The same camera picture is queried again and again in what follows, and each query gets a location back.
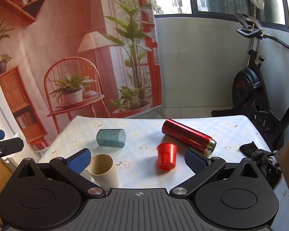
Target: cup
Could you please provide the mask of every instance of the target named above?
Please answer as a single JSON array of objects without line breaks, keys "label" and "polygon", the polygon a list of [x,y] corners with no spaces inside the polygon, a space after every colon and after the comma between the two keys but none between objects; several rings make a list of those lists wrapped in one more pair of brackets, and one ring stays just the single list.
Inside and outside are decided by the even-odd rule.
[{"label": "cup", "polygon": [[99,146],[123,148],[126,135],[124,129],[100,129],[96,139]]},{"label": "cup", "polygon": [[119,187],[120,182],[117,167],[110,155],[100,154],[92,157],[87,169],[92,178],[99,183],[105,191],[109,191],[112,187]]},{"label": "cup", "polygon": [[172,170],[176,167],[176,144],[166,142],[157,146],[157,165],[162,170]]}]

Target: metal bottle thread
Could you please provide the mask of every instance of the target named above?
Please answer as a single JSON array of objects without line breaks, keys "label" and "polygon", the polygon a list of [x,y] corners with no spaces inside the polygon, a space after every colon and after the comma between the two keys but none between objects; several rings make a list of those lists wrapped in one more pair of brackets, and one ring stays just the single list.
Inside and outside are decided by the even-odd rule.
[{"label": "metal bottle thread", "polygon": [[211,155],[216,147],[216,141],[211,139],[207,145],[205,154]]}]

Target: tiled floor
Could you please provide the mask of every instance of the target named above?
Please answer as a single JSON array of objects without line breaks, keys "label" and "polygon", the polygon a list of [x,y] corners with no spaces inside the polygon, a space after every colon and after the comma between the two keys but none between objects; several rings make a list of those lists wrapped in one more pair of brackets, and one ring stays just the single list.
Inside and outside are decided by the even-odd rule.
[{"label": "tiled floor", "polygon": [[166,119],[184,119],[184,118],[207,118],[212,117],[212,110],[225,110],[232,107],[184,107],[184,108],[164,108],[162,116]]}]

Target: printed backdrop curtain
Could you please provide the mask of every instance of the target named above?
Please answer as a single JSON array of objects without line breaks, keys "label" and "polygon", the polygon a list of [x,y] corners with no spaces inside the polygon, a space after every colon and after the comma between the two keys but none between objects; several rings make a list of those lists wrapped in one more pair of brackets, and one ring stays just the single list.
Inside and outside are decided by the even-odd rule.
[{"label": "printed backdrop curtain", "polygon": [[36,151],[75,116],[162,105],[151,0],[0,0],[0,86]]}]

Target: thermos bottle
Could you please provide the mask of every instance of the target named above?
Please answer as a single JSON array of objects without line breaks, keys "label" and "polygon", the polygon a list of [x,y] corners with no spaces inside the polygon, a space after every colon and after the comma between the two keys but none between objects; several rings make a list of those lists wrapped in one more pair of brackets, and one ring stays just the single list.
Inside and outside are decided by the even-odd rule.
[{"label": "thermos bottle", "polygon": [[206,155],[211,155],[216,146],[216,141],[212,137],[171,119],[164,122],[162,132]]}]

